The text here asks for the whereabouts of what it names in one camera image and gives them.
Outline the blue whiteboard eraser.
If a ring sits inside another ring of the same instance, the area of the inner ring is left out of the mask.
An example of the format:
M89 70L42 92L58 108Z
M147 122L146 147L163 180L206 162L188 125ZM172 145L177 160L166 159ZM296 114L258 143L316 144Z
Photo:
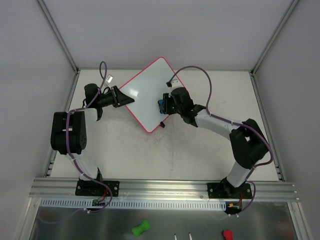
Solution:
M162 99L158 100L158 107L160 109L160 107L163 107L164 106L164 101Z

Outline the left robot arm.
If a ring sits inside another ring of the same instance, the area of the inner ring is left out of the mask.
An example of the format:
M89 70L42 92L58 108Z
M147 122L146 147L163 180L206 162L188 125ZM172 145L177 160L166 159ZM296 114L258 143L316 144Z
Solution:
M117 86L105 89L106 92L102 92L95 83L87 84L81 108L54 113L50 136L52 149L68 157L79 172L79 180L88 182L87 189L93 195L101 194L105 184L99 168L85 154L87 124L99 121L104 107L119 108L135 102Z

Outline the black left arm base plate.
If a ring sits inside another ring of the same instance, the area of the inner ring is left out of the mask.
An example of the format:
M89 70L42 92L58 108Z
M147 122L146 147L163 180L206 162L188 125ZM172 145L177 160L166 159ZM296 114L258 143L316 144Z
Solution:
M103 180L103 183L109 187L106 196L119 196L120 182L115 180ZM105 193L106 187L90 180L78 180L75 195L82 197L102 197Z

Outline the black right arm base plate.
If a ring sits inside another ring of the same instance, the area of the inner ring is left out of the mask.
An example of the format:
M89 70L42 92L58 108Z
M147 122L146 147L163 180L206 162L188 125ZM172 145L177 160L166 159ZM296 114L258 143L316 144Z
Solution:
M250 200L253 197L251 185L243 183L239 187L224 182L208 182L207 192L209 199L240 199Z

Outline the pink framed whiteboard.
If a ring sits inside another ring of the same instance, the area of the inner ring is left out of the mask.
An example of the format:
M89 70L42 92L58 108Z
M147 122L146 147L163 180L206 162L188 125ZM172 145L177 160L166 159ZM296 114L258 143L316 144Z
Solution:
M120 87L134 102L126 105L147 133L152 133L169 116L161 114L158 100L169 93L167 86L175 71L164 57L159 57Z

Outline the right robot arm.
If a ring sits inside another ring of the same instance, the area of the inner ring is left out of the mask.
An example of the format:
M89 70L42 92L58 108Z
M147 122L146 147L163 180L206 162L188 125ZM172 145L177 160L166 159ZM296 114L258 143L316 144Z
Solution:
M238 123L213 115L205 106L195 104L185 87L164 93L157 103L161 114L178 114L186 124L210 130L230 141L235 163L227 177L213 190L219 198L235 198L239 195L247 178L259 166L258 161L271 152L255 120L249 118Z

